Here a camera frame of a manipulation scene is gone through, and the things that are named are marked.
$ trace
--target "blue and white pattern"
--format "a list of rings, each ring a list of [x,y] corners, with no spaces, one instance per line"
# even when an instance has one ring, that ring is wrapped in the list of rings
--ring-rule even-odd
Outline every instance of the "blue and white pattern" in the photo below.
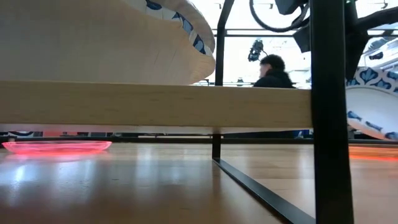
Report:
[[[154,3],[150,0],[146,0],[146,2],[147,2],[147,7],[149,9],[160,10],[162,8],[162,6],[160,4]]]
[[[397,132],[390,132],[386,134],[386,139],[398,141],[398,133]]]
[[[372,86],[376,86],[376,87],[379,87],[379,88],[383,88],[383,89],[391,89],[391,83],[389,83],[389,82],[385,82],[383,79],[382,80],[380,80],[380,81],[378,81],[377,83],[375,83],[375,84],[372,84]]]
[[[348,117],[349,119],[356,119],[356,120],[358,120],[358,121],[362,121],[362,118],[361,118],[360,116],[358,116],[356,113],[352,112],[352,111],[349,111],[349,112],[347,113],[347,117]]]
[[[141,11],[148,16],[158,19],[175,21],[181,23],[181,28],[188,34],[188,39],[200,53],[213,56],[211,49],[202,41],[202,38],[195,32],[192,24],[179,12],[171,11],[150,0],[124,0],[134,9]]]
[[[369,67],[359,67],[354,78],[346,80],[346,90],[349,94],[351,90],[361,90],[364,88],[381,90],[389,95],[398,96],[398,74]],[[375,121],[370,122],[367,120],[368,118],[364,118],[364,115],[360,111],[350,108],[349,102],[347,108],[349,109],[347,118],[350,125],[362,127],[363,131],[367,129],[371,130],[372,133],[378,133],[377,136],[379,138],[384,137],[384,139],[398,140],[398,127],[383,127]]]
[[[369,121],[365,121],[365,124],[368,127],[373,128],[373,129],[375,129],[376,131],[379,131],[379,132],[381,132],[381,130],[383,129],[382,127],[379,127],[379,126],[377,126],[375,124],[370,123]]]
[[[365,85],[369,83],[371,80],[377,79],[379,74],[371,68],[368,68],[365,71],[359,73],[359,77],[362,78]]]
[[[373,86],[384,91],[396,92],[398,88],[398,74],[376,70],[369,67],[359,67],[352,80],[346,80],[346,89],[361,86]]]

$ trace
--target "black metal frame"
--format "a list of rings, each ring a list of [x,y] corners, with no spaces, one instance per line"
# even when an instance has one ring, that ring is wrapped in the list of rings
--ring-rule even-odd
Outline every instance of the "black metal frame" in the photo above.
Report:
[[[284,35],[284,34],[229,34],[228,31],[264,31],[264,29],[224,29],[225,35],[224,37],[287,37],[293,38],[293,35]],[[391,29],[371,29],[371,31],[389,31]],[[368,37],[398,37],[398,34],[369,34]]]
[[[124,143],[149,143],[149,144],[212,144],[212,138],[137,138],[137,137],[89,137],[89,136],[61,136],[61,137],[32,137],[18,138],[16,136],[0,136],[0,143],[9,141],[111,141]],[[350,139],[351,146],[396,148],[398,142],[373,140],[373,139]],[[243,138],[221,138],[221,144],[313,144],[313,139],[243,139]]]
[[[225,1],[218,22],[216,85],[223,83],[225,24],[233,2]],[[345,2],[312,0],[310,4],[317,219],[220,159],[220,135],[213,138],[213,160],[240,186],[289,223],[353,224],[345,102]],[[350,14],[348,18],[356,19],[356,15]],[[335,69],[326,71],[324,68],[331,63]]]

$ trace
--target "wooden plank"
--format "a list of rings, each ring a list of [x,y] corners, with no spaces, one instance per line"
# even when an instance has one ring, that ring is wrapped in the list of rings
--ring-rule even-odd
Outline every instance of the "wooden plank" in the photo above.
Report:
[[[229,133],[311,128],[310,91],[1,81],[0,130]]]

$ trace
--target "curved wooden structure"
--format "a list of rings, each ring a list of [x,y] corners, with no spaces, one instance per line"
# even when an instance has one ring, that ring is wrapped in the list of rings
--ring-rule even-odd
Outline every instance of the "curved wooden structure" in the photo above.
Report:
[[[312,127],[310,91],[0,82],[0,130],[233,133]]]
[[[189,85],[215,69],[190,21],[154,2],[3,0],[0,14],[0,80]]]
[[[206,19],[200,13],[200,11],[189,1],[189,0],[153,0],[156,3],[161,4],[167,9],[181,13],[195,28],[195,31],[202,37],[204,43],[209,46],[212,52],[214,52],[216,43],[213,37],[213,31],[207,23]]]

